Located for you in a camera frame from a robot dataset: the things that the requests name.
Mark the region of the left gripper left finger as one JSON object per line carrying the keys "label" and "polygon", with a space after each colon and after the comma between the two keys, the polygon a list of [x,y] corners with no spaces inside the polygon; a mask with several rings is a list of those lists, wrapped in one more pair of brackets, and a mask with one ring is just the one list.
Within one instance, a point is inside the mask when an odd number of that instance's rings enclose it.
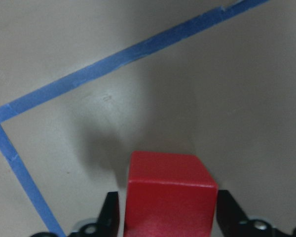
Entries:
{"label": "left gripper left finger", "polygon": [[108,192],[97,220],[97,237],[116,237],[120,221],[118,192]]}

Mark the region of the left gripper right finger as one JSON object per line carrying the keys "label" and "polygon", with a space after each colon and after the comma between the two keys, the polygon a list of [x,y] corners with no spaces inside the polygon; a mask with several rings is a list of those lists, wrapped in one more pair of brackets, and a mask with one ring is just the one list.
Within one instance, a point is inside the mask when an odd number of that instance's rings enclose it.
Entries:
{"label": "left gripper right finger", "polygon": [[249,218],[228,190],[219,190],[216,220],[224,237],[243,237]]}

